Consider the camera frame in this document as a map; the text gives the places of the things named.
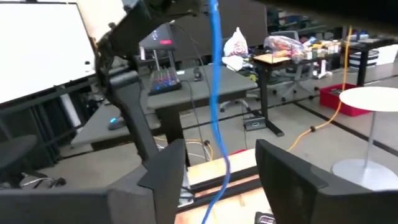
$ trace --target table pedestal base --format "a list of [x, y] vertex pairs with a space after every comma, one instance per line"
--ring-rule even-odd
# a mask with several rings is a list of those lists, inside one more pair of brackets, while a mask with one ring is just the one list
[[397, 190], [398, 176], [387, 167], [364, 159], [345, 159], [333, 165], [333, 174], [369, 190]]

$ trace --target white plastic bag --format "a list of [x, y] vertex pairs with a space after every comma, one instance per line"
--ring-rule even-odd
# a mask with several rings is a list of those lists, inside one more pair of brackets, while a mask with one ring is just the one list
[[224, 45], [224, 56], [246, 55], [249, 53], [248, 43], [244, 38], [241, 30], [237, 27], [234, 35]]

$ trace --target black chair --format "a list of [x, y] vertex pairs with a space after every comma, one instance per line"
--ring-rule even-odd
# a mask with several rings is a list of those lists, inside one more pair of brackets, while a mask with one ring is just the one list
[[[0, 183], [8, 183], [12, 189], [21, 189], [30, 184], [37, 188], [43, 181], [49, 181], [49, 188], [65, 185], [63, 178], [53, 179], [34, 171], [27, 161], [37, 144], [37, 137], [26, 135], [0, 143]], [[21, 181], [31, 175], [37, 179], [21, 185]]]

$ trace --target red container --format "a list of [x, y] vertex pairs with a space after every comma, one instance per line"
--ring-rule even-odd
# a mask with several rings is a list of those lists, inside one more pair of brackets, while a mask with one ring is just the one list
[[[350, 88], [357, 88], [357, 87], [358, 86], [356, 86], [356, 85], [346, 83], [346, 90], [349, 90]], [[342, 89], [342, 88], [343, 88], [343, 85], [339, 84], [339, 85], [333, 85], [333, 86], [319, 89], [319, 91], [320, 91], [319, 104], [321, 104], [323, 106], [327, 106], [331, 109], [337, 110], [338, 103], [339, 103], [340, 99], [339, 99], [338, 95], [332, 94], [332, 93], [330, 93], [330, 91], [335, 90], [335, 89]], [[348, 115], [348, 116], [358, 116], [361, 114], [366, 114], [370, 111], [353, 108], [352, 106], [348, 106], [348, 105], [342, 103], [339, 112], [342, 114]]]

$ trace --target white table top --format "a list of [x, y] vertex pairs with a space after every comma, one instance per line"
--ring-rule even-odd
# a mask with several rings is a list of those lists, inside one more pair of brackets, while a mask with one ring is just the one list
[[398, 88], [367, 86], [345, 90], [340, 100], [352, 107], [382, 112], [398, 112]]

